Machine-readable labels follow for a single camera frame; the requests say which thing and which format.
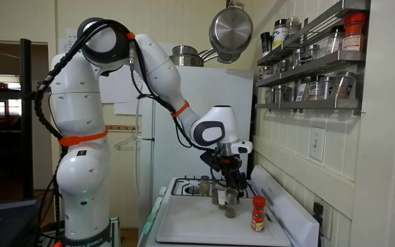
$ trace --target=electrical outlet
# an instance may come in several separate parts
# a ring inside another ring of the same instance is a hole
[[[310,147],[309,156],[317,161],[323,161],[324,156],[324,141],[326,137],[326,130],[321,128],[310,128]]]
[[[331,240],[331,235],[332,235],[332,223],[333,223],[333,207],[321,199],[321,197],[315,196],[314,202],[319,203],[323,205],[323,214],[321,217],[323,218],[323,228],[321,230],[321,233],[324,235],[324,237],[328,240]]]

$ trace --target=doorway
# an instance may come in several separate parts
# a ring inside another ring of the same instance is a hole
[[[32,55],[32,89],[37,88],[37,82],[43,80],[48,73],[48,46],[33,44]],[[14,91],[20,89],[19,75],[21,73],[20,44],[0,42],[0,91]],[[43,102],[47,106],[48,95]],[[23,197],[23,171],[21,120],[22,116],[32,114],[23,113],[21,103],[23,99],[0,98],[0,202],[19,200]],[[49,116],[48,107],[44,107],[44,114]],[[44,191],[52,177],[51,135],[38,122],[33,114],[33,189],[35,195]]]

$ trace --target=pot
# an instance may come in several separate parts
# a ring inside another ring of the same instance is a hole
[[[204,67],[204,60],[198,55],[182,54],[171,55],[170,59],[176,66]]]
[[[178,45],[171,49],[173,55],[182,55],[182,54],[192,54],[197,55],[198,51],[191,46],[188,45]]]
[[[244,5],[235,1],[221,10],[209,29],[210,44],[218,53],[218,61],[232,63],[251,42],[253,25]]]

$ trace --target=stove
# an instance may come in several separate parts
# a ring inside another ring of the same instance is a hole
[[[138,247],[317,247],[318,222],[262,167],[254,168],[232,219],[210,197],[199,196],[200,181],[199,177],[172,178],[161,188]],[[250,225],[254,195],[267,200],[263,232]]]
[[[176,178],[173,184],[173,188],[171,189],[171,195],[173,196],[199,196],[199,183],[201,182],[200,178],[196,178],[196,176],[192,178],[187,178],[184,176],[183,178]],[[210,180],[210,194],[208,197],[213,196],[213,181]],[[255,191],[251,183],[247,182],[248,187],[240,191],[240,198],[252,198],[257,195],[257,191]]]

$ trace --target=refrigerator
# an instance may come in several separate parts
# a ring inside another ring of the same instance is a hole
[[[181,75],[181,90],[185,100],[199,116],[204,116],[214,105],[231,105],[237,119],[240,139],[249,140],[253,72],[248,70],[214,69],[177,66]],[[185,148],[177,140],[175,124],[169,111],[153,100],[141,100],[141,153],[138,172],[139,229],[147,221],[162,186],[173,177],[193,177],[210,174],[210,167],[195,148]],[[181,135],[183,143],[188,144]],[[246,172],[248,155],[241,154]]]

